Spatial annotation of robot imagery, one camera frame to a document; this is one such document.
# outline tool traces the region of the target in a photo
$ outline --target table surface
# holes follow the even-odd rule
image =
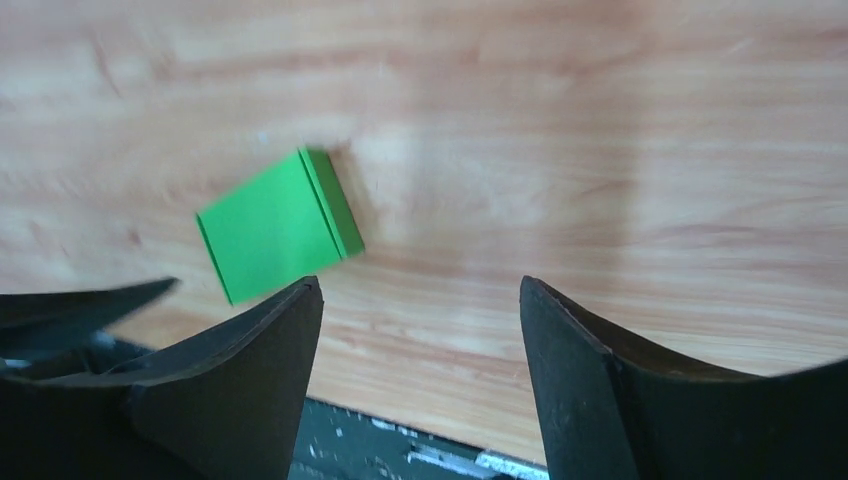
[[[368,251],[310,394],[543,461],[525,274],[732,368],[848,352],[846,125],[841,0],[7,0],[0,289],[174,275],[117,332],[197,333],[194,212],[321,146]]]

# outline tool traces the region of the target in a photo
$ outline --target green block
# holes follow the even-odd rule
[[[365,249],[330,157],[300,149],[197,214],[230,304]]]

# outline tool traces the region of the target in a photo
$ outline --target wood grain surface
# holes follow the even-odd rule
[[[310,393],[543,461],[524,274],[732,368],[848,353],[846,128],[843,0],[2,0],[0,289],[174,275],[117,331],[197,333],[193,212],[322,146],[368,252]]]

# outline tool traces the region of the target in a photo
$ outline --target black plastic part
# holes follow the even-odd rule
[[[286,478],[321,325],[317,279],[159,352],[85,356],[95,329],[155,291],[42,295],[43,312],[0,298],[4,326],[72,349],[0,372],[0,478]],[[52,341],[59,331],[74,341]]]
[[[521,325],[551,480],[848,478],[848,360],[728,370],[529,277]]]
[[[0,295],[0,358],[40,360],[84,345],[175,284],[166,278],[114,290]]]

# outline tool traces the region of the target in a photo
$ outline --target green wooden block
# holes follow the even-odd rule
[[[330,157],[300,149],[197,214],[230,304],[365,249]]]

